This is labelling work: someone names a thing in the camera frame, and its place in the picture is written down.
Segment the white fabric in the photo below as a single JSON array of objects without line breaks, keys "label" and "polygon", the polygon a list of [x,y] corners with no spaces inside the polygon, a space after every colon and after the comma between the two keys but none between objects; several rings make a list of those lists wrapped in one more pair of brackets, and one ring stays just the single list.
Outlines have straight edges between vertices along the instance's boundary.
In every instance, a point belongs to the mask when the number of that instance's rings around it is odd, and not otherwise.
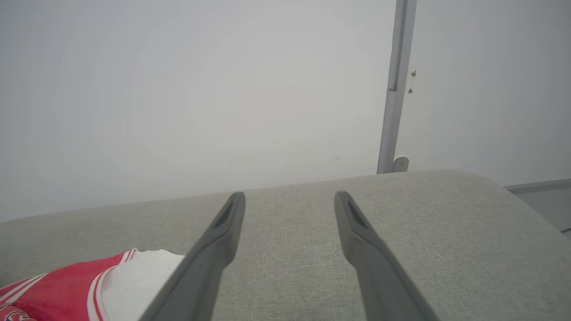
[{"label": "white fabric", "polygon": [[102,286],[109,320],[138,320],[183,258],[166,250],[135,252],[113,268]]}]

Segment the gray upholstery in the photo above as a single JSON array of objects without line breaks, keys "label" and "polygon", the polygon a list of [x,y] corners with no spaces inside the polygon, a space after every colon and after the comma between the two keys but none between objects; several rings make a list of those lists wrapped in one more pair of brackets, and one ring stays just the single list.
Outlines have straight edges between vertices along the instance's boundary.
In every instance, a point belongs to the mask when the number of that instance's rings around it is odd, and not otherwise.
[{"label": "gray upholstery", "polygon": [[[441,320],[569,320],[571,242],[493,182],[405,172],[246,191],[214,320],[363,320],[333,196],[350,192]],[[230,193],[0,224],[0,283],[133,247],[185,254]]]}]

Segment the red and white garment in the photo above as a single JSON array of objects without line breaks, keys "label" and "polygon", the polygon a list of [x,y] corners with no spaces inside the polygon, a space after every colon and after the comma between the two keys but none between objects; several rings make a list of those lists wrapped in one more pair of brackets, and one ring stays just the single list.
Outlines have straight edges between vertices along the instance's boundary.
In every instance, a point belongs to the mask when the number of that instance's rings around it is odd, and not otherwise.
[{"label": "red and white garment", "polygon": [[0,289],[0,320],[137,320],[184,258],[136,248]]}]

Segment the red fabric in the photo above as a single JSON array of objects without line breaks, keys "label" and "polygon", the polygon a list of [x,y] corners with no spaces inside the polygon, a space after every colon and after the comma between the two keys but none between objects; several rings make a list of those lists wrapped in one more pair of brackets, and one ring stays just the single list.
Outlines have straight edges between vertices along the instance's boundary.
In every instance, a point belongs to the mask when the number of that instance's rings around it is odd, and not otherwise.
[{"label": "red fabric", "polygon": [[[97,285],[100,288],[105,272],[126,262],[134,251],[136,249],[106,259],[72,264],[11,284],[0,289],[0,305],[10,304],[38,320],[90,320],[90,317],[105,320],[105,311],[100,311],[103,304],[96,296]],[[91,312],[88,311],[89,300],[94,307]]]},{"label": "red fabric", "polygon": [[0,320],[1,321],[35,321],[24,311],[16,308],[15,306],[0,306]]}]

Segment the white wall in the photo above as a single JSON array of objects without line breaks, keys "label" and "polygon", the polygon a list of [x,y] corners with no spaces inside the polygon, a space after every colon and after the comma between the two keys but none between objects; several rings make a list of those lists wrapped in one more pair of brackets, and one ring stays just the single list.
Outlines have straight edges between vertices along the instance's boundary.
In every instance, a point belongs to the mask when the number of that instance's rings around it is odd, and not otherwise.
[{"label": "white wall", "polygon": [[571,178],[570,59],[569,0],[418,0],[396,155],[503,186]]},{"label": "white wall", "polygon": [[0,221],[374,174],[394,14],[3,1]]}]

